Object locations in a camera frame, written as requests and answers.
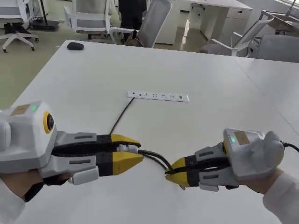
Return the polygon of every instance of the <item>white sleeve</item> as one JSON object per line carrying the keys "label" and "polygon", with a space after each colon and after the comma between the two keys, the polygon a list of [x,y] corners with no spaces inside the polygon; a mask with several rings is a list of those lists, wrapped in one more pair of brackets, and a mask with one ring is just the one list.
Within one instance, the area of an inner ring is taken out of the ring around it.
{"label": "white sleeve", "polygon": [[299,181],[282,174],[263,197],[263,204],[282,224],[298,224]]}
{"label": "white sleeve", "polygon": [[0,224],[14,222],[25,208],[25,202],[16,196],[0,179]]}

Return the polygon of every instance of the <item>metal stand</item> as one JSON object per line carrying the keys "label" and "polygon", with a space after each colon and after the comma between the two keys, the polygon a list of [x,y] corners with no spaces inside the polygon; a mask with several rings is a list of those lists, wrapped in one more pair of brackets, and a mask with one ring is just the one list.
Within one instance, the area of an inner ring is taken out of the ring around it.
{"label": "metal stand", "polygon": [[30,24],[32,29],[55,31],[58,28],[59,21],[47,20],[45,7],[43,5],[43,0],[40,0],[40,3],[43,11],[43,20],[34,20]]}

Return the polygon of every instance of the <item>desk drawer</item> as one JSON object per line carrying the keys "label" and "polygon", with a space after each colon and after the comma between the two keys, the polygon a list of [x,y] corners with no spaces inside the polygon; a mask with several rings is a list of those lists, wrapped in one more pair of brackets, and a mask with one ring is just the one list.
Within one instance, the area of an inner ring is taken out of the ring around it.
{"label": "desk drawer", "polygon": [[228,18],[247,20],[251,15],[252,10],[230,8]]}

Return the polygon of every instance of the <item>hand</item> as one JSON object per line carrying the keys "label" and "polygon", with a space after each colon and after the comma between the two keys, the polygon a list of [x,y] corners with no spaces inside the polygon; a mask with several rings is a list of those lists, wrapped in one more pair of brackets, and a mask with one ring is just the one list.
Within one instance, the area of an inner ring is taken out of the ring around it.
{"label": "hand", "polygon": [[[70,176],[70,174],[62,174],[59,178],[66,180],[69,179]],[[32,185],[43,182],[37,170],[16,174],[0,174],[0,178],[15,195],[22,199],[24,199],[25,194]]]}
{"label": "hand", "polygon": [[253,191],[261,194],[266,194],[269,188],[273,185],[273,183],[277,180],[277,178],[282,175],[284,171],[279,168],[276,168],[275,171],[268,177],[263,178],[261,180],[252,180],[252,181],[242,181],[241,185],[246,185]]}

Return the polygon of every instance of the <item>person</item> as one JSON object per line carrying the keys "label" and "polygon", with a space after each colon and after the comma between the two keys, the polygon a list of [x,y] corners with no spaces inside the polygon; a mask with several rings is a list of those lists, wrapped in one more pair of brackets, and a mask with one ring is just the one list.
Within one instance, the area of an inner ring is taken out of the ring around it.
{"label": "person", "polygon": [[[32,185],[42,182],[36,170],[18,174],[0,175],[0,223],[12,223],[23,211],[24,195]],[[69,178],[68,174],[61,179]],[[299,222],[299,181],[282,170],[276,170],[261,180],[241,182],[264,195],[266,209],[276,215],[282,224]]]}
{"label": "person", "polygon": [[[69,174],[59,176],[67,180]],[[43,182],[37,170],[16,174],[0,174],[0,224],[13,223],[25,208],[25,194],[37,183]]]}
{"label": "person", "polygon": [[[118,10],[121,13],[121,27],[140,30],[142,14],[146,11],[146,0],[119,0]],[[130,34],[124,34],[124,42]]]}

